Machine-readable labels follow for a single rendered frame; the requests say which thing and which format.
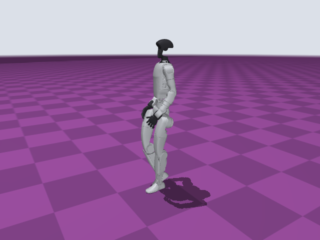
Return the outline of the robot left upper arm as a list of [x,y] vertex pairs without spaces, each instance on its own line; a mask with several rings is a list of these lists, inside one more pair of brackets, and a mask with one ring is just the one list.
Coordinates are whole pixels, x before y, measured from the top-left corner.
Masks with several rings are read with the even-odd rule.
[[[162,72],[165,76],[167,86],[169,87],[169,91],[174,91],[175,92],[175,97],[177,95],[177,90],[176,90],[176,83],[175,83],[175,77],[174,77],[174,68],[171,65],[164,65],[162,66]],[[168,96],[169,91],[166,93],[166,96]]]

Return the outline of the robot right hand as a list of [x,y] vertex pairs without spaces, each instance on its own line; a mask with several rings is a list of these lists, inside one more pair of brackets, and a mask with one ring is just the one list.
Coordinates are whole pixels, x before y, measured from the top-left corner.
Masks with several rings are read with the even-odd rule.
[[147,110],[150,110],[151,108],[153,108],[153,106],[152,106],[153,102],[154,102],[154,101],[151,100],[151,101],[147,104],[148,106],[146,106],[146,107],[142,110],[141,116],[142,116],[143,119],[144,119],[144,116],[145,116]]

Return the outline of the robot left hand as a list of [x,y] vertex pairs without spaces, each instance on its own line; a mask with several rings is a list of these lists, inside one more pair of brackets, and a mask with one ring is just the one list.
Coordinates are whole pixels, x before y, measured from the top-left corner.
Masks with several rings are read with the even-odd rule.
[[[158,111],[158,110],[157,110]],[[156,111],[156,112],[157,112]],[[155,113],[156,113],[155,112]],[[157,124],[157,121],[162,117],[162,115],[159,117],[159,118],[157,118],[156,116],[155,116],[155,113],[153,114],[153,115],[151,115],[151,116],[147,116],[146,118],[148,119],[148,121],[146,122],[146,123],[148,123],[148,125],[150,125],[150,127],[152,127],[153,129],[155,128],[155,125]]]

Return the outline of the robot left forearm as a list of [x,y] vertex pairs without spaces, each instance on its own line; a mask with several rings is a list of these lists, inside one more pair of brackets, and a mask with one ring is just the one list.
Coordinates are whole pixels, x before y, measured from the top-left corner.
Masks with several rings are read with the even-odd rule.
[[168,92],[167,98],[164,99],[164,102],[162,103],[162,106],[159,108],[159,110],[154,114],[157,118],[159,118],[161,115],[165,114],[167,112],[167,109],[172,105],[174,99],[175,99],[176,93],[173,90],[170,90]]

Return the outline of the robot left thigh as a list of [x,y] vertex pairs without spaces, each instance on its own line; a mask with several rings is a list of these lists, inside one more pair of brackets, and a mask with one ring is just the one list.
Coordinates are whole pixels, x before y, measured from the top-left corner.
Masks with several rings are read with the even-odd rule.
[[161,157],[162,152],[167,152],[164,150],[164,146],[167,139],[167,130],[165,128],[171,128],[174,124],[174,120],[167,114],[164,113],[162,117],[158,120],[153,138],[154,152],[158,159]]

